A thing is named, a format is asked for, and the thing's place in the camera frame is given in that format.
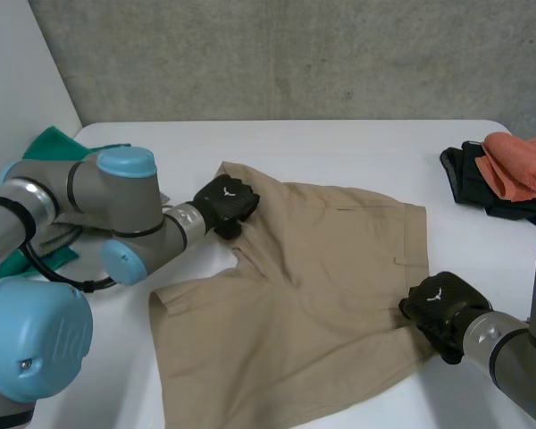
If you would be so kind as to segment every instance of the black cloth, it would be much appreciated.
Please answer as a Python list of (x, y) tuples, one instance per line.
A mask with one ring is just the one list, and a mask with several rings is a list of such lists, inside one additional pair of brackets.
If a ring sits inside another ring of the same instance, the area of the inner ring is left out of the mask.
[(536, 225), (536, 198), (513, 203), (498, 198), (479, 172), (475, 158), (484, 156), (480, 143), (466, 141), (462, 149), (450, 147), (440, 154), (453, 198), (458, 204), (484, 207), (488, 216)]

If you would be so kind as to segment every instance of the table surface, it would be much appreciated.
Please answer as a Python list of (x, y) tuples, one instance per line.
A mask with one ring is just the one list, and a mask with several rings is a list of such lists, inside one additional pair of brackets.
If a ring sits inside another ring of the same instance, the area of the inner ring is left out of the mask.
[[(151, 149), (161, 190), (173, 204), (192, 199), (226, 160), (281, 181), (369, 189), (426, 206), (431, 273), (459, 274), (497, 310), (524, 320), (532, 301), (536, 227), (456, 205), (439, 162), (446, 147), (500, 130), (506, 129), (489, 121), (129, 122), (89, 125), (76, 139), (87, 147), (131, 143)], [(235, 261), (209, 236), (145, 282), (89, 297), (95, 321), (91, 351), (68, 389), (38, 403), (31, 428), (163, 429), (147, 297), (153, 289), (211, 276)], [(84, 248), (64, 273), (87, 277), (96, 264), (96, 249)], [(536, 427), (472, 364), (447, 366), (438, 357), (383, 394), (301, 427), (402, 425)]]

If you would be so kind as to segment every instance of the beige shorts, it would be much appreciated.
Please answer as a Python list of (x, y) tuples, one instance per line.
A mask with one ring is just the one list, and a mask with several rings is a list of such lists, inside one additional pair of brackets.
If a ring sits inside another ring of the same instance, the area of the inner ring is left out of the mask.
[(158, 290), (151, 325), (169, 429), (279, 429), (341, 411), (430, 357), (398, 311), (429, 275), (424, 207), (220, 172), (261, 196), (239, 263)]

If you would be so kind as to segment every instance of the green towel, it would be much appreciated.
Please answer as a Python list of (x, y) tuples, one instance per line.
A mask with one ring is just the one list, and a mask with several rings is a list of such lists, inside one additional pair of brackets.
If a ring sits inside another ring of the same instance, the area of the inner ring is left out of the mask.
[[(50, 127), (42, 132), (35, 139), (28, 150), (24, 153), (22, 159), (37, 159), (42, 161), (81, 161), (89, 154), (95, 153), (102, 149), (125, 145), (109, 145), (88, 149), (83, 147), (74, 139), (59, 131), (56, 127)], [(67, 246), (58, 248), (50, 255), (42, 257), (44, 263), (52, 270), (77, 259), (79, 256)], [(19, 251), (12, 253), (2, 264), (0, 264), (0, 279), (12, 275), (33, 275), (38, 272), (34, 269), (28, 259)]]

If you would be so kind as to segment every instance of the orange towel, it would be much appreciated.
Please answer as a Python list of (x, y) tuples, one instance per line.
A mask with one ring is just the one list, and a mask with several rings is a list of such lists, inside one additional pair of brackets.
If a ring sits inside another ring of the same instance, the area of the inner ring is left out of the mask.
[(476, 165), (500, 199), (536, 198), (536, 138), (525, 141), (505, 132), (493, 132), (484, 139), (482, 148), (486, 156), (476, 158)]

